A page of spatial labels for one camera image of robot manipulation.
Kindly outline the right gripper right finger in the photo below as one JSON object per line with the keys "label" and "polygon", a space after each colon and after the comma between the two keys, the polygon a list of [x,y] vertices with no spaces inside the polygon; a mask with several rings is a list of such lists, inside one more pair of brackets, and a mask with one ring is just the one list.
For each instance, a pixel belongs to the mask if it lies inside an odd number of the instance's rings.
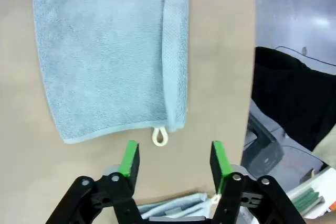
{"label": "right gripper right finger", "polygon": [[221,141],[213,141],[210,166],[220,200],[211,224],[236,224],[245,207],[259,224],[306,224],[278,182],[269,175],[251,179],[235,172]]}

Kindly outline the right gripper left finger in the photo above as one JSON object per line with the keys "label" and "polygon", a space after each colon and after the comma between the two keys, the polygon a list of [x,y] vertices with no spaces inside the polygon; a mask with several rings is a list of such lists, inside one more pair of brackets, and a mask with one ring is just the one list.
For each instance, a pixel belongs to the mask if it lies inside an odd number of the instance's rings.
{"label": "right gripper left finger", "polygon": [[76,178],[46,224],[92,224],[108,207],[113,207],[118,224],[142,224],[132,198],[139,165],[139,144],[129,141],[117,169],[97,181],[87,176]]}

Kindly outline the light blue terry towel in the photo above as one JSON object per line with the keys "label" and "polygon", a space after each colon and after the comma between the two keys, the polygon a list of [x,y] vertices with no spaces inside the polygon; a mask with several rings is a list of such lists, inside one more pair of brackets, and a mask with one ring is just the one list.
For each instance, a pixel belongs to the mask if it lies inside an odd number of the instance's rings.
{"label": "light blue terry towel", "polygon": [[33,0],[47,101],[74,144],[186,121],[189,0]]}
{"label": "light blue terry towel", "polygon": [[145,220],[163,220],[166,218],[209,218],[212,205],[219,203],[221,196],[207,193],[195,193],[153,204],[138,206]]}

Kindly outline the dark grey plastic stool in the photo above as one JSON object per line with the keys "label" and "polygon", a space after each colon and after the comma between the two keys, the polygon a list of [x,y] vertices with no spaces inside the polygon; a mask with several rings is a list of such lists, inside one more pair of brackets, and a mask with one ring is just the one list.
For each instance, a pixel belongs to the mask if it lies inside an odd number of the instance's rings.
{"label": "dark grey plastic stool", "polygon": [[241,166],[255,178],[269,174],[284,156],[281,145],[251,113],[246,135],[256,138],[244,145]]}

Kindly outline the person in beige shirt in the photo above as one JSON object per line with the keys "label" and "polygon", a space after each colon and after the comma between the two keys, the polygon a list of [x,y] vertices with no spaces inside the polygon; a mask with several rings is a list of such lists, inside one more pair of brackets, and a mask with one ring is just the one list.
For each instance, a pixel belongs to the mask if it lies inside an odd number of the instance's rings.
{"label": "person in beige shirt", "polygon": [[336,169],[336,75],[256,47],[251,98],[290,138]]}

